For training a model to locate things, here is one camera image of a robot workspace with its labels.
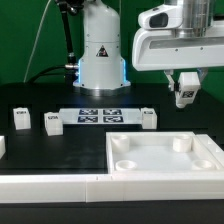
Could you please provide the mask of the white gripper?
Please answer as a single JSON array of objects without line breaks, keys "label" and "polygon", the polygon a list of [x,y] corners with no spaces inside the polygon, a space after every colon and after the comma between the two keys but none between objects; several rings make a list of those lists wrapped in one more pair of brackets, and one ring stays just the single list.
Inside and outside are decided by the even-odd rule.
[{"label": "white gripper", "polygon": [[138,16],[132,65],[138,71],[164,70],[174,91],[174,69],[224,66],[224,20],[213,19],[213,6],[158,6]]}]

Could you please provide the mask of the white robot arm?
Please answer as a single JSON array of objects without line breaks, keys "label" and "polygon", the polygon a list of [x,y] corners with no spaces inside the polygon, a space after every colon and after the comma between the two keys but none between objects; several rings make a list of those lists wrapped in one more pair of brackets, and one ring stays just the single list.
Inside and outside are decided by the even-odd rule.
[{"label": "white robot arm", "polygon": [[[138,71],[198,70],[224,66],[224,16],[213,14],[215,0],[164,0],[138,16],[132,65]],[[84,55],[75,85],[92,94],[130,84],[120,55],[120,17],[102,0],[84,0]]]}]

